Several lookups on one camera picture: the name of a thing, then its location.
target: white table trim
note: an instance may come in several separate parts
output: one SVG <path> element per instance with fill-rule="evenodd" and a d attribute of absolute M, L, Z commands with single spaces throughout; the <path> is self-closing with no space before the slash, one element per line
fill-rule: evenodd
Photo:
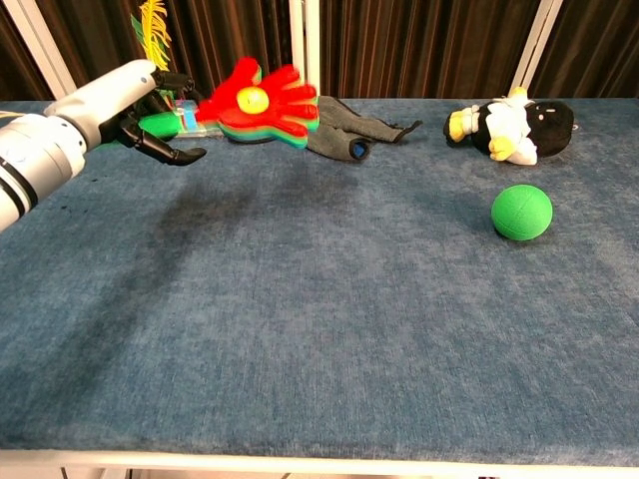
<path fill-rule="evenodd" d="M 0 451 L 3 467 L 55 466 L 107 469 L 208 470 L 378 476 L 492 476 L 501 479 L 636 479 L 639 468 L 473 464 L 430 461 L 191 455 L 118 451 Z"/>

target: black and white plush toy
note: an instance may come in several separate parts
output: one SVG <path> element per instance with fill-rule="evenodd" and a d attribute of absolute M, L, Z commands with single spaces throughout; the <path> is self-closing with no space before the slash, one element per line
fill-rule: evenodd
<path fill-rule="evenodd" d="M 450 144 L 470 136 L 477 150 L 497 162 L 531 166 L 568 146 L 573 123 L 574 114 L 565 103 L 534 102 L 517 87 L 507 97 L 451 113 L 443 134 Z"/>

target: yellow feather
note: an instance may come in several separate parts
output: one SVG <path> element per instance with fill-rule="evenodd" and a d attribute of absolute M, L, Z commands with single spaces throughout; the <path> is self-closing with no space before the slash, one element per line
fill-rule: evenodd
<path fill-rule="evenodd" d="M 144 37 L 144 53 L 160 70 L 169 70 L 169 56 L 161 45 L 169 48 L 171 37 L 167 32 L 167 25 L 160 14 L 167 15 L 162 0 L 147 0 L 141 7 L 142 34 Z"/>

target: gray glove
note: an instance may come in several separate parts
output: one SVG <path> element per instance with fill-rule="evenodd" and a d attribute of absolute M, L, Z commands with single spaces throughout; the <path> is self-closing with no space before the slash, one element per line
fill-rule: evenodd
<path fill-rule="evenodd" d="M 345 163 L 362 163 L 373 143 L 398 143 L 421 125 L 408 128 L 388 125 L 377 118 L 362 117 L 340 100 L 318 97 L 319 126 L 309 132 L 307 148 L 314 153 Z"/>

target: brown curtain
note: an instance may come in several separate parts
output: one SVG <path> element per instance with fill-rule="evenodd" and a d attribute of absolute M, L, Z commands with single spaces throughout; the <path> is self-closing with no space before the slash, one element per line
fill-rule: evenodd
<path fill-rule="evenodd" d="M 131 25 L 144 0 L 37 0 L 78 87 L 144 58 Z M 165 0 L 171 71 L 209 95 L 242 56 L 264 73 L 292 61 L 288 0 Z"/>
<path fill-rule="evenodd" d="M 0 101 L 53 100 L 51 90 L 2 2 L 0 35 Z"/>
<path fill-rule="evenodd" d="M 322 0 L 322 92 L 358 98 L 505 95 L 538 5 Z"/>
<path fill-rule="evenodd" d="M 639 97 L 639 1 L 564 0 L 530 92 Z"/>

